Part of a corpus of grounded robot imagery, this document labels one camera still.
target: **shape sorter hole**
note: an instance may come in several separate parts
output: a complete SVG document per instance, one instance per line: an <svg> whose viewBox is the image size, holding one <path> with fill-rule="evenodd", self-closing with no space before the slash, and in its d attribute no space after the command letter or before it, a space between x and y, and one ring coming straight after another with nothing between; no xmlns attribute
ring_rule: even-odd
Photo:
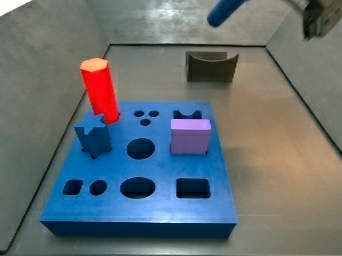
<svg viewBox="0 0 342 256"><path fill-rule="evenodd" d="M154 194L155 183L147 178L135 177L122 183L121 191L126 197L142 199Z"/></svg>
<svg viewBox="0 0 342 256"><path fill-rule="evenodd" d="M137 117L142 117L145 115L145 111L143 110L138 110L138 111L134 112L134 115Z"/></svg>
<svg viewBox="0 0 342 256"><path fill-rule="evenodd" d="M146 138L133 140L127 146L127 154L137 160L149 158L154 152L155 144Z"/></svg>
<svg viewBox="0 0 342 256"><path fill-rule="evenodd" d="M142 126L147 126L147 125L150 125L151 124L151 120L150 119L143 119L142 121L141 121L141 125Z"/></svg>
<svg viewBox="0 0 342 256"><path fill-rule="evenodd" d="M153 110L153 111L150 111L149 115L151 117L158 117L159 116L159 112L157 110Z"/></svg>
<svg viewBox="0 0 342 256"><path fill-rule="evenodd" d="M208 179L178 179L177 197L197 199L210 198L210 185Z"/></svg>
<svg viewBox="0 0 342 256"><path fill-rule="evenodd" d="M69 180L63 189L63 195L77 196L81 193L82 185L82 180Z"/></svg>
<svg viewBox="0 0 342 256"><path fill-rule="evenodd" d="M197 110L191 115L185 115L179 110L174 110L174 119L202 119L202 112Z"/></svg>
<svg viewBox="0 0 342 256"><path fill-rule="evenodd" d="M105 180L97 180L90 187L90 192L93 195L99 196L107 190L107 182Z"/></svg>

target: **blue shape sorter board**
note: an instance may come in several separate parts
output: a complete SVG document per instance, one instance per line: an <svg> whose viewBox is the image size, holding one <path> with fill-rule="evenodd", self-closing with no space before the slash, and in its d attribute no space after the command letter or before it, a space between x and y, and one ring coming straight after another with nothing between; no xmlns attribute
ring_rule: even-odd
<svg viewBox="0 0 342 256"><path fill-rule="evenodd" d="M42 223L58 236L228 238L238 217L210 103L119 107L113 151L93 159L75 139ZM206 155L171 155L174 110L210 119Z"/></svg>

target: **small round hole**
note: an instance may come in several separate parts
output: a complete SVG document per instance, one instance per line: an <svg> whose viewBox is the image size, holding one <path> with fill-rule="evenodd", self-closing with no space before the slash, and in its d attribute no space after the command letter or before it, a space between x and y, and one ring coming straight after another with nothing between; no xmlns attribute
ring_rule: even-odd
<svg viewBox="0 0 342 256"><path fill-rule="evenodd" d="M134 112L134 115L137 117L142 117L145 115L145 111L143 110L138 110L138 111Z"/></svg>
<svg viewBox="0 0 342 256"><path fill-rule="evenodd" d="M141 121L141 125L143 125L143 126L147 126L147 125L150 125L151 124L151 120L150 119L143 119L142 121Z"/></svg>
<svg viewBox="0 0 342 256"><path fill-rule="evenodd" d="M107 183L105 180L97 180L90 187L90 192L93 195L99 196L107 190Z"/></svg>
<svg viewBox="0 0 342 256"><path fill-rule="evenodd" d="M158 117L158 116L159 116L159 112L158 112L157 110L150 111L149 115L150 115L151 117Z"/></svg>

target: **circular hole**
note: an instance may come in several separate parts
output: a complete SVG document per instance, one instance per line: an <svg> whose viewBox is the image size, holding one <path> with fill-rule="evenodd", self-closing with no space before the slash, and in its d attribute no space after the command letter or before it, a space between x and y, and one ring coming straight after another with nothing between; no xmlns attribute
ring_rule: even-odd
<svg viewBox="0 0 342 256"><path fill-rule="evenodd" d="M142 199L154 194L155 183L143 177L131 178L122 183L121 191L126 197Z"/></svg>
<svg viewBox="0 0 342 256"><path fill-rule="evenodd" d="M90 187L90 192L93 195L99 196L107 190L107 183L105 180L97 180Z"/></svg>
<svg viewBox="0 0 342 256"><path fill-rule="evenodd" d="M133 140L127 145L127 154L131 158L142 160L149 158L155 152L155 144L151 140L141 138Z"/></svg>
<svg viewBox="0 0 342 256"><path fill-rule="evenodd" d="M158 112L157 110L150 111L149 115L150 115L151 117L157 117L157 116L159 116L159 112Z"/></svg>
<svg viewBox="0 0 342 256"><path fill-rule="evenodd" d="M142 117L145 115L145 111L143 110L138 110L138 111L134 112L134 115L137 117Z"/></svg>
<svg viewBox="0 0 342 256"><path fill-rule="evenodd" d="M147 125L150 125L151 124L151 120L150 119L143 119L142 121L141 121L141 125L143 125L143 126L147 126Z"/></svg>

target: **gray wall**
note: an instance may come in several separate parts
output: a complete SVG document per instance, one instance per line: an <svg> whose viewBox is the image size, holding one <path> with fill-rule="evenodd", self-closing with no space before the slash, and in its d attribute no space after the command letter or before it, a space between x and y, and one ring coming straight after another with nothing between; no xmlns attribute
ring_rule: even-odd
<svg viewBox="0 0 342 256"><path fill-rule="evenodd" d="M262 45L290 6L282 0L249 1L220 28L208 24L217 0L87 0L113 44Z"/></svg>
<svg viewBox="0 0 342 256"><path fill-rule="evenodd" d="M342 150L342 21L322 39L304 41L292 13L268 44L316 117Z"/></svg>
<svg viewBox="0 0 342 256"><path fill-rule="evenodd" d="M107 47L83 0L35 0L0 17L0 253L85 92L81 63Z"/></svg>

